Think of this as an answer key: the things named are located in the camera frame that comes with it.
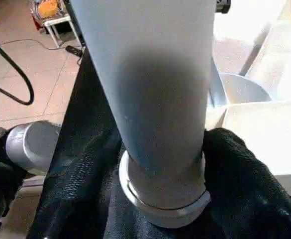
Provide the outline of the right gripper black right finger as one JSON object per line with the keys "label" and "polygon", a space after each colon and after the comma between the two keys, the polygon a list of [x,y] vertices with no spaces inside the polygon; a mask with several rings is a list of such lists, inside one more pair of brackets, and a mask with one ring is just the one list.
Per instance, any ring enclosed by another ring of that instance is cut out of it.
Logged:
{"label": "right gripper black right finger", "polygon": [[227,239],[291,239],[291,197],[240,137],[206,130],[202,152],[211,217]]}

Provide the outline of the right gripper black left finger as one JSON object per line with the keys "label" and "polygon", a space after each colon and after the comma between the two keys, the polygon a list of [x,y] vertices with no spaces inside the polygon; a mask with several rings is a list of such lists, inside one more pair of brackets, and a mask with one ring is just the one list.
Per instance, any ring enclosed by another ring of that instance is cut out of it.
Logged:
{"label": "right gripper black left finger", "polygon": [[107,222],[121,137],[117,129],[93,136],[60,174],[54,167],[28,239],[101,239]]}

